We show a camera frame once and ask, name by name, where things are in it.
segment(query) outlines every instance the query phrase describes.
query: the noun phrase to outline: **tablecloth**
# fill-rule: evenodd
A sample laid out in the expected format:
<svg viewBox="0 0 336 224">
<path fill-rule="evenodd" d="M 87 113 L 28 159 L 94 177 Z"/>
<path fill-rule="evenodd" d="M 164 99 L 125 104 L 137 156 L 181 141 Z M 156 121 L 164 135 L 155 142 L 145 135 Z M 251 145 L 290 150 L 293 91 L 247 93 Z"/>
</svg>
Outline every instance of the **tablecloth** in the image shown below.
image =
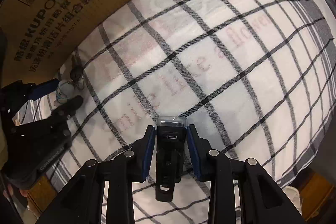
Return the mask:
<svg viewBox="0 0 336 224">
<path fill-rule="evenodd" d="M 86 88 L 68 122 L 73 145 L 48 177 L 59 191 L 86 160 L 113 159 L 158 116 L 172 115 L 229 157 L 257 159 L 284 187 L 328 128 L 335 54 L 313 0 L 132 0 L 60 69 L 68 79 L 82 64 Z M 54 100 L 29 102 L 27 115 L 46 118 Z M 210 183 L 196 180 L 188 153 L 171 203 L 155 200 L 155 165 L 154 153 L 147 181 L 133 184 L 135 221 L 206 223 Z M 239 216 L 237 186 L 235 194 Z M 103 205 L 104 222 L 106 196 Z"/>
</svg>

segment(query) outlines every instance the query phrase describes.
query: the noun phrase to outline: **metal rivet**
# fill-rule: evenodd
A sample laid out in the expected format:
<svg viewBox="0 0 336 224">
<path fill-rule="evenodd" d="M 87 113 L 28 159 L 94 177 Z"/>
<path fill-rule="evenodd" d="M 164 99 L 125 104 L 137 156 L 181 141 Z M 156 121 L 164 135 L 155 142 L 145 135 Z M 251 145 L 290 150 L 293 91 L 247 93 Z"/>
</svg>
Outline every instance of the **metal rivet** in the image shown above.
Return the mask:
<svg viewBox="0 0 336 224">
<path fill-rule="evenodd" d="M 134 152 L 132 150 L 127 150 L 124 153 L 125 157 L 132 157 L 134 155 Z"/>
<path fill-rule="evenodd" d="M 249 165 L 256 165 L 256 164 L 257 164 L 257 161 L 256 161 L 254 158 L 249 158 L 249 159 L 247 160 L 247 163 L 248 163 Z"/>
<path fill-rule="evenodd" d="M 88 167 L 94 166 L 96 164 L 96 161 L 94 159 L 90 159 L 86 162 L 86 165 Z"/>
<path fill-rule="evenodd" d="M 70 136 L 70 130 L 69 129 L 63 130 L 63 135 L 64 136 Z"/>
<path fill-rule="evenodd" d="M 219 155 L 219 152 L 218 152 L 216 149 L 211 149 L 211 150 L 209 151 L 209 154 L 210 154 L 211 156 L 213 156 L 213 157 L 216 157 L 216 156 Z"/>
</svg>

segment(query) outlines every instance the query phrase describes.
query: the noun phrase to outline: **blue gripper pad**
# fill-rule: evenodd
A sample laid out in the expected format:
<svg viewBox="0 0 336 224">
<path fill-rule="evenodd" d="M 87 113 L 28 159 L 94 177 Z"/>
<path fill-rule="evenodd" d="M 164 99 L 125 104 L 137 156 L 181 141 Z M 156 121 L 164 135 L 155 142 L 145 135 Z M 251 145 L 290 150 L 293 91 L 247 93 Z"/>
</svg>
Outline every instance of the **blue gripper pad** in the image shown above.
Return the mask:
<svg viewBox="0 0 336 224">
<path fill-rule="evenodd" d="M 144 153 L 143 161 L 142 161 L 142 179 L 143 181 L 146 180 L 147 176 L 149 175 L 149 169 L 151 167 L 152 157 L 153 157 L 153 150 L 155 145 L 155 135 L 156 130 L 155 127 L 148 127 L 145 133 L 144 138 L 148 138 L 146 150 Z"/>
<path fill-rule="evenodd" d="M 34 100 L 42 98 L 43 96 L 56 90 L 59 80 L 52 79 L 50 81 L 39 84 L 33 88 L 33 90 L 28 95 L 28 100 Z"/>
<path fill-rule="evenodd" d="M 196 148 L 196 144 L 195 144 L 195 141 L 194 141 L 194 137 L 193 137 L 193 134 L 192 134 L 192 129 L 190 128 L 190 126 L 194 126 L 194 125 L 191 124 L 187 127 L 188 149 L 189 149 L 191 163 L 193 165 L 194 174 L 196 175 L 197 179 L 200 180 L 200 177 L 201 177 L 200 164 L 201 163 L 200 163 L 200 158 L 199 158 L 198 151 L 197 151 L 197 148 Z"/>
</svg>

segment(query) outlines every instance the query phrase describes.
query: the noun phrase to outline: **brown cardboard box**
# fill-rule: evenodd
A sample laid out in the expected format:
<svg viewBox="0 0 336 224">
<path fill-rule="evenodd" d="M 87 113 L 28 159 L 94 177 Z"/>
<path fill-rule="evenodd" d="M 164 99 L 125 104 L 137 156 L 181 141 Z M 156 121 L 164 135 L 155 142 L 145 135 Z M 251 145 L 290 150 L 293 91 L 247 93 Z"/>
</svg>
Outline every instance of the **brown cardboard box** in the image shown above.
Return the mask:
<svg viewBox="0 0 336 224">
<path fill-rule="evenodd" d="M 2 86 L 51 79 L 75 47 L 130 0 L 3 0 L 0 27 L 8 46 Z"/>
</svg>

